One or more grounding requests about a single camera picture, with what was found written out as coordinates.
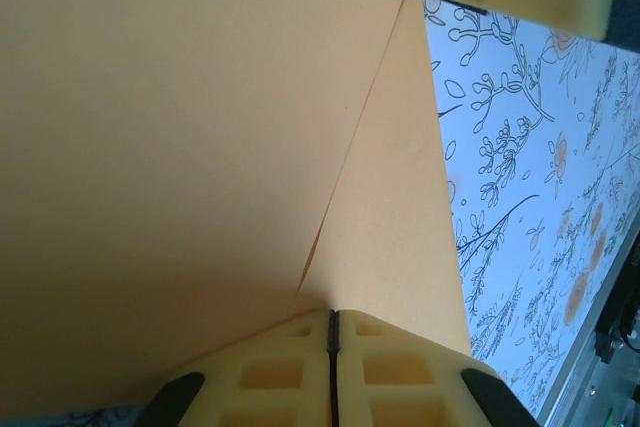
botanical illustration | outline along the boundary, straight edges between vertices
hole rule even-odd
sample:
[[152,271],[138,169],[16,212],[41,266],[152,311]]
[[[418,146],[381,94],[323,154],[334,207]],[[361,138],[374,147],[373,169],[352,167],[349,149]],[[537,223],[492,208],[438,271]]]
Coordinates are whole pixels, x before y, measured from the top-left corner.
[[640,209],[640,56],[424,9],[472,352],[536,415]]

orange flower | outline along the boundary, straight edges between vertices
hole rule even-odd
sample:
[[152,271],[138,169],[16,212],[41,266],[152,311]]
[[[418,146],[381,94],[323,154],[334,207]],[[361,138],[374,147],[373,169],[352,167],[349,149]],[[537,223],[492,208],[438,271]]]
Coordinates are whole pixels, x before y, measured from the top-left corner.
[[575,43],[577,37],[568,32],[564,32],[562,30],[551,29],[551,41],[553,42],[553,49],[556,51],[559,59],[564,59],[569,52],[571,52],[571,47]]

floral pattern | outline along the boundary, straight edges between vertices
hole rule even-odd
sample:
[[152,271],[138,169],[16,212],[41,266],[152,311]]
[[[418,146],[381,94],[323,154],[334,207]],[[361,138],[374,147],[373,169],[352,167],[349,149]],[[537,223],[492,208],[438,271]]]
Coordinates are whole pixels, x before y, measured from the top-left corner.
[[640,56],[424,5],[472,352],[536,415],[640,208]]

patterned wallpaper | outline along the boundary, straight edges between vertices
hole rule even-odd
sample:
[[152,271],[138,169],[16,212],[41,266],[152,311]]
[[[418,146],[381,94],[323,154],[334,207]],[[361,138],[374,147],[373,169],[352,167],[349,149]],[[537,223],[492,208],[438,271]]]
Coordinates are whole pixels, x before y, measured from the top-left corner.
[[640,56],[424,16],[473,355],[535,415],[640,207]]

